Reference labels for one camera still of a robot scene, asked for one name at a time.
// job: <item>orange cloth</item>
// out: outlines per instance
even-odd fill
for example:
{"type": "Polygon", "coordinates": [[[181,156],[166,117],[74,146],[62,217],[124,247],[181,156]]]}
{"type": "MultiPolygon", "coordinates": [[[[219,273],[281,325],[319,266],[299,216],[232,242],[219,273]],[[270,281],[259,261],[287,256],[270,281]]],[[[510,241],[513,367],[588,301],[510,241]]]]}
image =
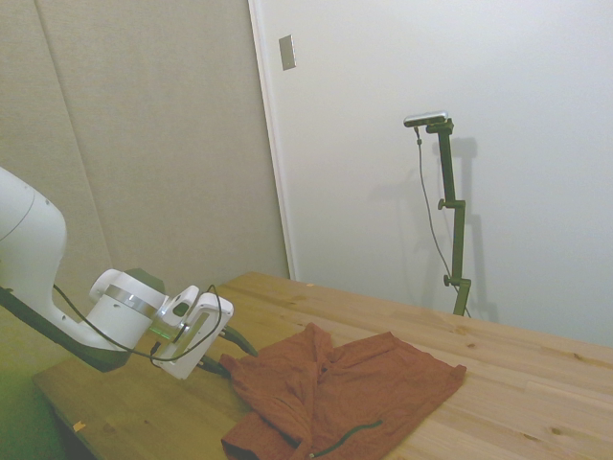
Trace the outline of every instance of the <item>orange cloth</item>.
{"type": "Polygon", "coordinates": [[[333,348],[312,323],[258,357],[220,363],[254,409],[222,439],[231,460],[305,460],[357,426],[371,427],[322,460],[378,460],[460,388],[466,371],[391,333],[333,348]]]}

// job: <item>white wall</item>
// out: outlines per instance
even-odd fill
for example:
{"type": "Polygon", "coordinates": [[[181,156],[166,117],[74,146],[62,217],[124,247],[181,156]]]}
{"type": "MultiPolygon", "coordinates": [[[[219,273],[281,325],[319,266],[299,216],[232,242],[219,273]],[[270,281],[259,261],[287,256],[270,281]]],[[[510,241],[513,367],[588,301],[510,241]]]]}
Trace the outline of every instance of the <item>white wall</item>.
{"type": "MultiPolygon", "coordinates": [[[[613,345],[613,4],[253,0],[252,15],[297,279],[452,311],[402,126],[446,109],[473,316],[613,345]]],[[[453,213],[433,213],[450,259],[453,213]]]]}

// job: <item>metal ring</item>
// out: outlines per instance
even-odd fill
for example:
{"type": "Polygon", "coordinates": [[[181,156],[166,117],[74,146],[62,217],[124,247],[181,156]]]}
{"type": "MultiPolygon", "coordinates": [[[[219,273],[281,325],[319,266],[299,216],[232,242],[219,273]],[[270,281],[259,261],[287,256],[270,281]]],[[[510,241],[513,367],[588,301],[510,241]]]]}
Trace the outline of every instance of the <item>metal ring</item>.
{"type": "Polygon", "coordinates": [[[115,285],[110,285],[104,294],[108,295],[111,299],[130,307],[134,311],[138,311],[140,314],[149,319],[153,319],[157,313],[157,309],[154,306],[148,304],[143,299],[138,298],[136,295],[130,294],[128,291],[123,290],[120,287],[116,287],[115,285]]]}

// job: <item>wood grain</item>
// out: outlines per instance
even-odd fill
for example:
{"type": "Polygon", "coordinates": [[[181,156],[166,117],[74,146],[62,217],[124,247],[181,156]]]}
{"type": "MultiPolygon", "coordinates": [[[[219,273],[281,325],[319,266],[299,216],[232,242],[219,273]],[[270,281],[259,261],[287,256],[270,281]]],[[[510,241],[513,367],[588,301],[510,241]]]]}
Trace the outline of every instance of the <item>wood grain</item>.
{"type": "MultiPolygon", "coordinates": [[[[391,331],[465,365],[463,387],[386,460],[613,458],[613,349],[259,273],[219,293],[257,349],[313,322],[335,346],[391,331]]],[[[244,355],[218,339],[208,355],[222,353],[244,355]]],[[[34,382],[105,459],[222,460],[220,438],[249,411],[228,380],[198,369],[177,380],[138,357],[108,374],[71,358],[34,382]]]]}

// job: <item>beige wall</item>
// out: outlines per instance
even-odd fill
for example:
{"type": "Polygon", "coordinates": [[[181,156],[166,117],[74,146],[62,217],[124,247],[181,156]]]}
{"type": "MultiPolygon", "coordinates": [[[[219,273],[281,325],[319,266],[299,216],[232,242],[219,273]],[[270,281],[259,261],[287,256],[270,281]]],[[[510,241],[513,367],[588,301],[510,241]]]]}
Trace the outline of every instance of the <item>beige wall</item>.
{"type": "MultiPolygon", "coordinates": [[[[111,266],[287,276],[246,1],[5,0],[0,65],[0,166],[66,217],[84,311],[111,266]]],[[[31,376],[67,354],[3,309],[0,348],[0,458],[61,458],[31,376]]]]}

